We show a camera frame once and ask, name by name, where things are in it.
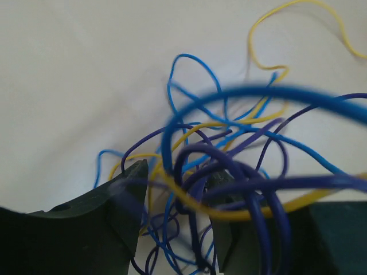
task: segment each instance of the white table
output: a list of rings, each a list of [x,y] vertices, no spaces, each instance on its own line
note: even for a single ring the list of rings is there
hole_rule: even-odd
[[[325,2],[343,18],[352,45],[366,53],[367,2]],[[26,212],[49,210],[89,191],[98,151],[124,151],[167,121],[171,111],[165,83],[177,54],[200,57],[224,85],[242,83],[247,69],[247,32],[261,15],[281,3],[2,1],[1,205]],[[287,83],[318,87],[335,95],[366,92],[367,63],[357,61],[337,34],[337,23],[329,14],[301,4],[264,21],[254,43],[262,63],[291,66]],[[249,80],[268,81],[270,75],[252,65]],[[176,76],[198,95],[214,87],[204,70],[191,61],[180,62]],[[188,102],[180,96],[175,100]],[[293,105],[288,114],[300,107]],[[367,132],[356,123],[312,111],[294,121],[286,135],[347,172],[366,170]],[[158,142],[152,140],[137,151],[153,152]],[[287,148],[291,175],[327,173],[305,153]],[[259,150],[247,150],[239,158],[255,164]],[[263,164],[271,175],[280,169],[277,150],[271,147]],[[116,161],[111,156],[103,158],[102,181]],[[280,194],[284,200],[296,195],[299,193]],[[328,199],[360,200],[366,195],[343,191]],[[202,217],[201,227],[207,222]],[[188,234],[187,222],[183,227]],[[147,238],[139,242],[139,264],[145,262],[144,248],[152,246]],[[179,253],[180,247],[174,248]],[[173,274],[163,257],[155,272]]]

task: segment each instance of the wire bundle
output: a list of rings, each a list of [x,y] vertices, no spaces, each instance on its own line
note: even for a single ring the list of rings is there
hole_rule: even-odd
[[[160,249],[163,250],[168,263],[177,274],[182,274],[182,268],[180,268],[179,262],[197,266],[198,269],[191,274],[196,274],[200,271],[216,274],[216,251],[214,242],[211,243],[206,254],[204,256],[202,255],[202,244],[205,236],[211,229],[211,225],[207,226],[202,234],[199,234],[196,224],[197,211],[207,214],[212,219],[220,219],[225,221],[244,221],[251,219],[257,231],[257,239],[259,241],[260,247],[260,274],[272,274],[271,243],[264,219],[273,217],[279,229],[279,239],[282,249],[282,257],[280,259],[276,274],[287,274],[290,263],[291,228],[289,226],[286,212],[293,211],[313,203],[318,199],[331,194],[333,190],[353,188],[363,192],[367,191],[366,182],[362,179],[365,178],[365,175],[360,175],[359,178],[347,175],[345,172],[328,162],[325,158],[320,156],[320,154],[311,148],[296,140],[292,140],[284,135],[279,134],[282,128],[284,128],[288,123],[296,119],[298,116],[318,107],[328,109],[342,116],[346,116],[355,121],[367,124],[366,108],[356,104],[343,102],[346,99],[367,98],[367,94],[354,93],[333,98],[326,95],[325,93],[308,91],[297,87],[272,87],[272,83],[279,82],[284,79],[286,74],[289,72],[289,68],[285,65],[264,66],[260,64],[255,57],[252,46],[252,36],[257,25],[280,9],[300,2],[311,2],[328,10],[338,21],[343,41],[350,52],[357,57],[367,58],[367,56],[356,52],[352,48],[346,36],[341,19],[331,7],[315,0],[297,0],[290,2],[261,17],[250,29],[248,35],[248,50],[252,60],[259,68],[265,70],[284,69],[279,76],[276,73],[273,73],[271,81],[268,85],[242,86],[223,90],[213,71],[203,61],[195,56],[192,56],[191,54],[180,54],[175,58],[172,64],[171,73],[167,82],[167,96],[174,113],[174,117],[170,120],[166,127],[158,129],[147,135],[134,144],[134,146],[132,146],[129,150],[127,150],[125,154],[116,152],[114,150],[104,150],[98,154],[95,187],[97,186],[100,178],[100,158],[104,153],[111,153],[122,159],[122,161],[116,164],[116,166],[112,169],[109,179],[113,178],[114,172],[119,166],[121,166],[121,170],[124,171],[125,161],[137,157],[152,157],[149,163],[149,167],[153,167],[153,170],[150,173],[150,181],[146,182],[144,180],[137,179],[127,179],[124,181],[124,185],[147,184],[149,186],[147,196],[148,209],[144,210],[143,213],[143,223],[140,234],[151,236],[156,242],[156,246],[148,254],[144,270],[137,266],[134,259],[132,260],[132,264],[139,274],[153,273]],[[216,92],[199,98],[188,92],[182,85],[176,82],[173,79],[174,69],[177,61],[180,58],[190,58],[199,63],[213,79],[216,86]],[[192,103],[178,111],[171,96],[172,88],[187,96],[192,100]],[[241,116],[230,120],[228,116],[228,99],[249,96],[260,97],[260,100],[253,108],[246,111]],[[286,101],[283,108],[279,112],[268,116],[262,116],[267,105],[273,98],[285,99]],[[210,110],[205,108],[205,104],[218,100],[223,101],[224,117],[215,115]],[[284,120],[279,118],[279,116],[284,114],[287,108],[287,100],[310,104],[310,106]],[[195,109],[203,111],[215,122],[200,123],[195,121],[185,124],[184,117]],[[265,121],[269,122],[263,128],[255,128],[253,126],[253,124]],[[210,128],[220,132],[216,135],[208,137],[202,131],[200,131],[202,128]],[[171,137],[173,133],[179,129],[182,130],[183,135],[173,146],[171,146]],[[162,142],[155,153],[130,155],[130,153],[132,153],[141,144],[161,133],[163,133]],[[189,144],[188,137],[193,133],[197,133],[202,140],[198,143]],[[243,135],[249,135],[250,133],[251,135],[248,138],[246,138],[236,147],[230,149],[232,142],[236,138]],[[255,168],[252,168],[245,163],[233,160],[234,156],[236,156],[242,150],[245,150],[250,144],[262,136],[267,136],[268,140],[262,149],[260,158]],[[283,168],[277,178],[269,178],[267,173],[261,169],[261,163],[271,142],[275,142],[278,145],[283,158]],[[182,150],[180,150],[175,160],[175,164],[173,164],[171,152],[178,148],[181,143],[184,143],[185,146]],[[306,152],[334,175],[286,178],[289,159],[284,143],[298,147],[302,151]],[[204,154],[204,156],[196,159],[195,161],[188,162],[189,155],[193,153],[201,153]],[[159,162],[155,165],[155,160],[157,158],[159,159]],[[222,170],[227,170],[231,174],[233,177],[233,183],[207,190],[206,180],[208,177],[214,172]],[[165,184],[156,182],[155,180],[157,176],[160,176]],[[153,186],[164,189],[163,192],[170,190],[171,193],[166,203],[165,212],[151,217],[153,209]],[[275,192],[276,190],[282,189],[304,188],[317,188],[317,190],[283,205],[276,196]],[[111,186],[110,192],[112,195],[115,195],[117,204],[120,204],[121,207],[124,207],[126,210],[128,210],[133,217],[135,216],[139,218],[140,213],[137,210],[141,209],[142,207],[138,205],[139,203],[135,201],[134,198],[130,197],[129,194],[121,192],[122,189],[122,186],[114,185]],[[210,201],[213,199],[233,193],[241,194],[243,201],[227,203],[216,206],[215,208],[209,207]],[[260,207],[259,202],[262,200],[267,201],[268,207]],[[190,243],[179,237],[180,226],[177,220],[178,215],[188,216],[190,232],[192,236]],[[174,229],[168,225],[171,222],[175,224]],[[160,231],[162,231],[161,240],[159,237]],[[185,245],[188,249],[192,249],[195,260],[187,260],[180,257],[179,255],[176,255],[173,252],[170,244],[173,239],[181,241],[182,245]],[[208,258],[212,251],[213,261],[212,263],[209,263]]]

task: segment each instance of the black rubber piece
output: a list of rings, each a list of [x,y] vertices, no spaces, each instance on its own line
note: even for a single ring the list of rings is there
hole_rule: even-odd
[[[142,160],[49,212],[0,208],[0,274],[127,275],[140,221],[115,207],[108,187],[123,178],[147,176]],[[146,186],[130,185],[125,191],[144,202]]]

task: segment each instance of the white surface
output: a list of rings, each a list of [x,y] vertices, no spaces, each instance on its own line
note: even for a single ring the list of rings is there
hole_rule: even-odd
[[[366,53],[367,1],[325,2],[343,18],[352,45]],[[165,82],[178,53],[202,58],[224,85],[244,81],[247,32],[261,15],[281,3],[1,1],[1,205],[27,212],[49,210],[90,190],[98,151],[124,151],[167,120]],[[298,5],[264,21],[254,42],[264,64],[291,66],[287,83],[335,95],[367,91],[367,63],[345,49],[337,23],[317,6]],[[269,78],[270,72],[251,66],[250,80]],[[190,61],[178,64],[176,79],[197,93],[213,87]],[[299,108],[293,106],[288,114]],[[350,121],[312,111],[291,124],[286,134],[347,172],[366,169],[367,132]],[[157,142],[138,151],[153,151]],[[305,153],[288,149],[290,174],[326,173]],[[279,172],[277,150],[272,147],[264,161],[272,175]],[[258,149],[250,150],[241,158],[254,164],[258,155]],[[103,158],[102,180],[115,161]],[[366,196],[344,191],[335,198]],[[138,263],[145,261],[143,247],[151,246],[148,239],[140,241]],[[161,259],[155,273],[163,272],[173,274]]]

